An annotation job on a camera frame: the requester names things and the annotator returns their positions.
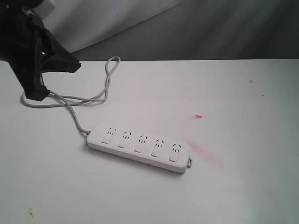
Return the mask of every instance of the gray cable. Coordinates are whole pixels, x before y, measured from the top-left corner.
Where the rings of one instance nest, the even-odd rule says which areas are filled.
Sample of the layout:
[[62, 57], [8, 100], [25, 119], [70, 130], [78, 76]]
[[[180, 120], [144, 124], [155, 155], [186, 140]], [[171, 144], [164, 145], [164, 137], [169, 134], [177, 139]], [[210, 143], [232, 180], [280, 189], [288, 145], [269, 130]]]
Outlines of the gray cable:
[[[111, 61], [116, 60], [116, 64], [115, 66], [111, 69], [111, 71], [108, 70], [108, 65]], [[75, 124], [77, 126], [77, 129], [82, 132], [85, 133], [86, 135], [89, 135], [90, 131], [87, 131], [85, 129], [83, 129], [78, 121], [78, 118], [72, 108], [72, 106], [79, 106], [79, 105], [83, 105], [86, 103], [90, 103], [90, 102], [105, 102], [108, 98], [108, 88], [110, 86], [111, 83], [111, 75], [112, 73], [115, 71], [115, 69], [117, 68], [117, 66], [120, 64], [121, 62], [121, 58], [120, 57], [112, 57], [110, 58], [106, 64], [105, 64], [105, 72], [106, 72], [106, 80], [105, 80], [105, 88], [96, 96], [92, 97], [92, 98], [81, 98], [81, 97], [73, 97], [73, 96], [62, 96], [59, 95], [55, 92], [53, 92], [52, 90], [50, 90], [51, 94], [48, 97], [52, 97], [52, 98], [58, 98], [60, 100], [62, 100], [64, 103], [59, 103], [59, 104], [49, 104], [49, 105], [34, 105], [31, 103], [28, 103], [26, 101], [26, 96], [25, 93], [22, 94], [21, 96], [21, 103], [27, 107], [32, 107], [32, 108], [52, 108], [52, 107], [61, 107], [61, 106], [67, 106], [68, 109], [71, 112], [71, 115], [75, 121]], [[102, 99], [98, 99], [99, 97], [101, 97], [103, 94], [105, 94], [104, 98]], [[81, 102], [77, 102], [77, 103], [70, 103], [67, 99], [76, 99], [76, 100], [81, 100]]]

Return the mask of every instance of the power strip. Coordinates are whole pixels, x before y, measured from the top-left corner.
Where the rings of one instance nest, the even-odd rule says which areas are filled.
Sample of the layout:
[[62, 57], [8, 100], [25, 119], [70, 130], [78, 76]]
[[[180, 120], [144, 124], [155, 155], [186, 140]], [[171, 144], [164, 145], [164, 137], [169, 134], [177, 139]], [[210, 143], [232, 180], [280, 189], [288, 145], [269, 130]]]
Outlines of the power strip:
[[192, 165], [186, 143], [129, 128], [96, 125], [87, 137], [87, 144], [96, 150], [177, 173], [184, 173]]

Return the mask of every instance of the red mark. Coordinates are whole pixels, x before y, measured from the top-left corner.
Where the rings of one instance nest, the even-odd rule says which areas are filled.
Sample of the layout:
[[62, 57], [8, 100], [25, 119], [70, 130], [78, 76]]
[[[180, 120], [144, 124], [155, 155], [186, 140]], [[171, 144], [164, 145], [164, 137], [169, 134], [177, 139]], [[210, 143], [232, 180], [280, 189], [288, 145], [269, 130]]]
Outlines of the red mark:
[[200, 115], [193, 115], [192, 116], [192, 119], [201, 119], [202, 118], [202, 116], [200, 116]]
[[190, 141], [189, 139], [184, 139], [184, 140], [188, 142], [190, 148], [194, 152], [202, 155], [202, 158], [205, 159], [207, 162], [217, 165], [219, 167], [224, 166], [224, 164], [219, 159], [217, 159], [211, 152], [202, 149], [200, 146], [196, 145], [194, 142]]

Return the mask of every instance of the white power strip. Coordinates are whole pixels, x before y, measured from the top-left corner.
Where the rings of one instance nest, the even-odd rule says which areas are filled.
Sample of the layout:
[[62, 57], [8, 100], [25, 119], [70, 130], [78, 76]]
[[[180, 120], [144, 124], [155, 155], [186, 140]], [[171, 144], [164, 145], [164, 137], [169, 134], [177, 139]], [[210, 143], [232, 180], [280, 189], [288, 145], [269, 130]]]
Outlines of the white power strip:
[[115, 126], [96, 125], [87, 137], [90, 148], [183, 173], [191, 167], [190, 147], [181, 141]]

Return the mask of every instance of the black object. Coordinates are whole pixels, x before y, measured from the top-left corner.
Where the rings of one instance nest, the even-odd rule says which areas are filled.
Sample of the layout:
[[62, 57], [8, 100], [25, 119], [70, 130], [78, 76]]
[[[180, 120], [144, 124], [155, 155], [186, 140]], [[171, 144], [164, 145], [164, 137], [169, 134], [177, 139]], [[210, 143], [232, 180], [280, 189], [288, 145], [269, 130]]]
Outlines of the black object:
[[[50, 93], [41, 81], [42, 73], [73, 73], [81, 64], [56, 41], [40, 18], [20, 7], [20, 2], [0, 0], [0, 60], [9, 63], [28, 99], [42, 101]], [[26, 7], [35, 7], [42, 0], [24, 2], [31, 2]]]

